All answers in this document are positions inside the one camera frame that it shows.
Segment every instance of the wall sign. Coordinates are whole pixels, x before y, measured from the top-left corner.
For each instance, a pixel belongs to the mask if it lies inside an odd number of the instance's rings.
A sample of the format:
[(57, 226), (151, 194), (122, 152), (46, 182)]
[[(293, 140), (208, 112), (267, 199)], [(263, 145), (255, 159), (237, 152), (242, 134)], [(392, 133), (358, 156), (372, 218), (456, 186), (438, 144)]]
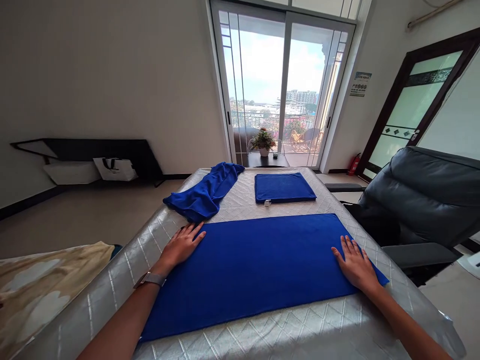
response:
[(365, 92), (367, 91), (367, 84), (371, 77), (371, 72), (357, 71), (355, 74), (355, 79), (353, 80), (353, 84), (351, 85), (350, 96), (363, 98), (365, 96)]

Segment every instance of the balcony railing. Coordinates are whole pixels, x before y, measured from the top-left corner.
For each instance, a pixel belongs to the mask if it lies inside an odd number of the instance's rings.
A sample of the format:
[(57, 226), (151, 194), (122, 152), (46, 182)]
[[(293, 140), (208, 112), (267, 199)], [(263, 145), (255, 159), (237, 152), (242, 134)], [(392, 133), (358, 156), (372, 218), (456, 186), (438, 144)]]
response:
[[(232, 111), (231, 115), (234, 128), (266, 128), (272, 133), (274, 138), (279, 137), (280, 116), (278, 114), (240, 111), (237, 117), (237, 112)], [(303, 134), (308, 129), (311, 129), (314, 124), (314, 115), (286, 114), (283, 124), (283, 143), (290, 143), (293, 130), (298, 134)]]

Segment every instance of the chair armrest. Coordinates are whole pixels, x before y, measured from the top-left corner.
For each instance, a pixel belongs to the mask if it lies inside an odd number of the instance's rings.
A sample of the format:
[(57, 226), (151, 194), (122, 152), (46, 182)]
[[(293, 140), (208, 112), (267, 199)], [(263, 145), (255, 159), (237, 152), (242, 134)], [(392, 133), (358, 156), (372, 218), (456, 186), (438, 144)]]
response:
[(383, 251), (401, 268), (414, 268), (434, 264), (451, 264), (462, 254), (436, 242), (384, 246)]
[(356, 183), (339, 182), (324, 184), (331, 193), (357, 193), (364, 192), (366, 187)]

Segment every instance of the potted plant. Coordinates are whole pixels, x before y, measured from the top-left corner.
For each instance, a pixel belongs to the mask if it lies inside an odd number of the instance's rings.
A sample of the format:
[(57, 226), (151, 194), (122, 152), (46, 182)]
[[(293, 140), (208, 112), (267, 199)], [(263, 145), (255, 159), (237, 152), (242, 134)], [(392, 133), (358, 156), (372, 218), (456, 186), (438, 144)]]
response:
[(272, 134), (270, 134), (266, 128), (261, 127), (258, 134), (253, 138), (251, 145), (254, 149), (260, 151), (260, 156), (267, 157), (270, 149), (277, 144), (275, 143)]

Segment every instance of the finger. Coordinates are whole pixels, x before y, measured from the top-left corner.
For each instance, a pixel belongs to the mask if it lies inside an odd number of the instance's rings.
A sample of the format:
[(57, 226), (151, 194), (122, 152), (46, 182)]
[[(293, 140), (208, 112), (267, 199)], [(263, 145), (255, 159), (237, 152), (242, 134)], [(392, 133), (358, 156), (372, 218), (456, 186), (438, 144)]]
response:
[(184, 234), (187, 231), (187, 228), (190, 226), (190, 223), (188, 223), (185, 226), (181, 227), (180, 235)]
[(173, 234), (173, 236), (171, 237), (170, 241), (169, 242), (172, 242), (173, 240), (175, 240), (177, 238), (177, 236), (180, 234), (180, 232), (182, 231), (182, 228), (179, 228), (176, 233)]
[(345, 262), (344, 258), (342, 257), (342, 254), (340, 253), (340, 251), (337, 250), (336, 247), (332, 247), (331, 252), (335, 256), (339, 264), (343, 264)]
[(357, 244), (357, 242), (356, 242), (354, 239), (352, 239), (352, 240), (351, 240), (351, 243), (352, 243), (352, 245), (353, 245), (353, 250), (355, 251), (355, 253), (356, 253), (357, 255), (361, 255), (360, 249), (359, 249), (359, 245)]
[(350, 254), (355, 254), (354, 246), (352, 245), (352, 242), (350, 241), (349, 236), (345, 236), (345, 243), (346, 246), (348, 247), (348, 250), (350, 251)]
[(361, 250), (361, 253), (363, 254), (363, 259), (364, 259), (367, 263), (370, 263), (369, 256), (367, 255), (367, 252), (365, 251), (365, 249), (362, 249), (362, 250)]
[(200, 233), (200, 235), (198, 235), (198, 236), (196, 237), (196, 239), (193, 241), (193, 244), (194, 244), (195, 246), (197, 246), (198, 244), (200, 244), (200, 242), (201, 242), (202, 239), (205, 237), (205, 235), (207, 235), (207, 232), (206, 232), (206, 231), (202, 231), (202, 232)]
[(192, 230), (194, 229), (194, 226), (195, 226), (195, 223), (194, 223), (194, 222), (192, 222), (191, 224), (188, 224), (188, 227), (186, 228), (185, 234), (186, 234), (186, 235), (190, 235), (190, 233), (191, 233)]
[(204, 222), (202, 221), (201, 223), (198, 224), (196, 228), (193, 229), (193, 231), (190, 233), (192, 239), (195, 237), (195, 235), (199, 233), (203, 225), (204, 225)]
[(345, 242), (345, 238), (343, 236), (340, 236), (340, 243), (341, 243), (341, 248), (343, 250), (343, 255), (347, 257), (347, 255), (350, 255), (350, 250), (347, 246), (347, 243)]

